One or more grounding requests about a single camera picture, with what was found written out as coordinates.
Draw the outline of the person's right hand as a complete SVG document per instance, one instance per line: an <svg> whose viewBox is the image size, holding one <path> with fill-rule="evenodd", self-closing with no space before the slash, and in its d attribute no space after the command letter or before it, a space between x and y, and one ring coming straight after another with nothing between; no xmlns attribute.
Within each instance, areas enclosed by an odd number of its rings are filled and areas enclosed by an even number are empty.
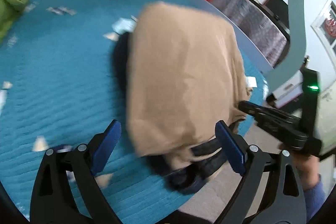
<svg viewBox="0 0 336 224"><path fill-rule="evenodd" d="M317 157L295 153L286 148L284 144L280 144L278 148L287 150L292 155L304 191L314 188L319 183L319 159Z"/></svg>

